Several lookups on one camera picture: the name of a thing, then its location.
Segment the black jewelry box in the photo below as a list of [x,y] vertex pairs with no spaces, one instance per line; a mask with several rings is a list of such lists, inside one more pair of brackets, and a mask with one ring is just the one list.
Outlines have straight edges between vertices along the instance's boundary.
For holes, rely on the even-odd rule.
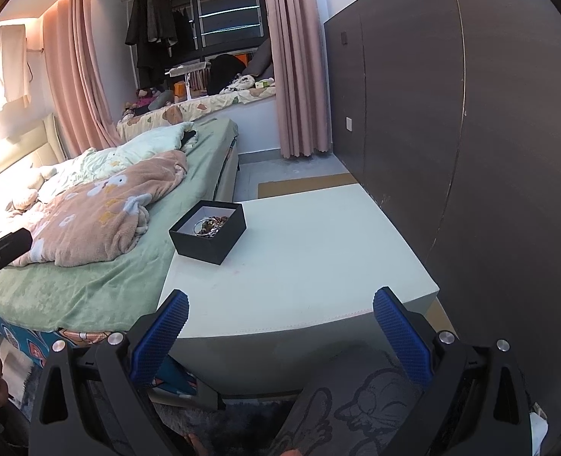
[[246,230],[241,204],[202,200],[169,230],[182,257],[222,264]]

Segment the green bed with sheet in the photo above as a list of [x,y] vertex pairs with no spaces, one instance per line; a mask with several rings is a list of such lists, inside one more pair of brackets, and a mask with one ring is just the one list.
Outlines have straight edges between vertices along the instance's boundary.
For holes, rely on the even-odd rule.
[[89,149],[50,178],[54,198],[10,216],[0,186],[0,238],[27,228],[31,249],[0,271],[0,318],[33,331],[126,331],[157,308],[175,253],[169,231],[214,197],[238,135],[211,117],[150,130],[118,148]]

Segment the pink floral fleece blanket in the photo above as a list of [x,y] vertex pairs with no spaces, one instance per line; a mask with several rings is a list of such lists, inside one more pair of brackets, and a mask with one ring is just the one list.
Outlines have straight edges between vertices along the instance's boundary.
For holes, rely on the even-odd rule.
[[171,193],[186,174],[186,154],[167,151],[34,207],[38,219],[29,227],[33,244],[12,266],[70,268],[115,260],[147,232],[148,207]]

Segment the dark shaggy rug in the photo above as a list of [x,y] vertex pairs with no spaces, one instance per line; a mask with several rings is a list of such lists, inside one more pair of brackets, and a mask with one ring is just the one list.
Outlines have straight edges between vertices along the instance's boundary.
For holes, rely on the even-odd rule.
[[293,401],[236,402],[223,410],[154,404],[173,432],[205,455],[265,455],[286,422]]

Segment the light green duvet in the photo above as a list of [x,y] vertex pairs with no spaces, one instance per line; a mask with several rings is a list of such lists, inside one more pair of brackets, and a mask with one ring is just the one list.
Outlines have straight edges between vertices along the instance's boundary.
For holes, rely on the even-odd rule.
[[172,150],[190,150],[198,141],[193,122],[154,128],[132,140],[102,150],[89,148],[83,154],[53,166],[42,167],[50,175],[38,190],[38,198],[48,203],[78,184],[106,179],[120,171]]

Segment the hanging beige cloth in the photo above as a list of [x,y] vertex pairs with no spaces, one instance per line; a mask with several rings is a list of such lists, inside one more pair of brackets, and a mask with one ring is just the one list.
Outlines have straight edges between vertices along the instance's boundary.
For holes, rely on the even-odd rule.
[[15,101],[31,103],[24,25],[0,27],[0,111]]

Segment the flat brown cardboard sheet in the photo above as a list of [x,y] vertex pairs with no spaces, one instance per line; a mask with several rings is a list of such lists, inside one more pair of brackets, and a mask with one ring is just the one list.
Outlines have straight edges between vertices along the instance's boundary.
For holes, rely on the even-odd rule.
[[324,188],[345,186],[357,182],[357,179],[350,173],[269,181],[260,183],[257,186],[257,197],[259,199],[267,199],[274,196],[286,196],[292,193],[306,193],[313,190],[323,190]]

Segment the pink curtain left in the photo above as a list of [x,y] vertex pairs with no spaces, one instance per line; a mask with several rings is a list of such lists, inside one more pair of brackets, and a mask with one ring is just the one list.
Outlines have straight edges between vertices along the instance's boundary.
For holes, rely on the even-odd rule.
[[60,140],[71,158],[118,145],[92,34],[92,0],[57,0],[43,14],[45,67]]

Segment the pink curtain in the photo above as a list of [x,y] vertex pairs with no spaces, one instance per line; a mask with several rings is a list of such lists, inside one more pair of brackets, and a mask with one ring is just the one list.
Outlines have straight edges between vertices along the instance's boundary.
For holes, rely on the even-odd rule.
[[43,14],[45,67],[60,140],[71,158],[118,145],[92,34],[92,0],[57,0]]
[[309,157],[331,147],[318,1],[266,0],[280,152]]

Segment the window bench patterned cushion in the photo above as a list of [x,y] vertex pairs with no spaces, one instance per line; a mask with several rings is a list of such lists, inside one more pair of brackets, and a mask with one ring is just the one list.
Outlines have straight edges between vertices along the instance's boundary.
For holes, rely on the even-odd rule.
[[116,130],[121,141],[127,142],[155,128],[173,126],[182,122],[194,122],[230,106],[254,103],[271,98],[275,94],[275,87],[272,85],[271,87],[234,91],[173,103],[143,113],[141,116],[126,116],[116,124]]

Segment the dark wood wardrobe panel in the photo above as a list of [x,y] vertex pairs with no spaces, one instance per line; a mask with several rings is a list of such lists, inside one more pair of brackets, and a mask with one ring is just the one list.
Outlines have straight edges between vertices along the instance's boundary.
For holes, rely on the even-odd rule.
[[338,158],[459,335],[510,341],[561,445],[559,1],[327,4]]

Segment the white folding drying rack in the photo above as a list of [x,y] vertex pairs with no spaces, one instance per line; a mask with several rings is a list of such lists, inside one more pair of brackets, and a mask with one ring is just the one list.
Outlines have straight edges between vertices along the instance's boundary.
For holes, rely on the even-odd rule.
[[184,79],[184,87],[186,88],[186,100],[192,100],[192,88],[191,88],[191,77],[192,74],[195,72],[206,70],[209,67],[209,64],[206,61],[199,61],[193,63],[187,63],[178,65],[175,67],[170,68],[168,71],[165,72],[170,78],[183,76]]

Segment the hanging dark clothes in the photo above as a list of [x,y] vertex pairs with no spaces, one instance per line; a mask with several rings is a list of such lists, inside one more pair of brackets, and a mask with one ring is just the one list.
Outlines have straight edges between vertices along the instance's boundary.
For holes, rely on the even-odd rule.
[[135,48],[140,84],[158,84],[165,72],[196,50],[189,15],[171,0],[133,0],[125,44]]

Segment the pink curtain right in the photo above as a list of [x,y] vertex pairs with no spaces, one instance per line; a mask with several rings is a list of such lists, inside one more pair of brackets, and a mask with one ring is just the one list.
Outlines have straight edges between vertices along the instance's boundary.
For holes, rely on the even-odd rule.
[[280,152],[309,157],[331,147],[318,1],[266,0]]

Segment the white wall socket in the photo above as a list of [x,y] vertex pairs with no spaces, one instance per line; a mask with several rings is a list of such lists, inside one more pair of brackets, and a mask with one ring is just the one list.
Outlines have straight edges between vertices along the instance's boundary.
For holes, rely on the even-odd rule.
[[353,119],[351,117],[346,117],[345,119],[345,127],[347,129],[348,132],[352,132],[353,131]]

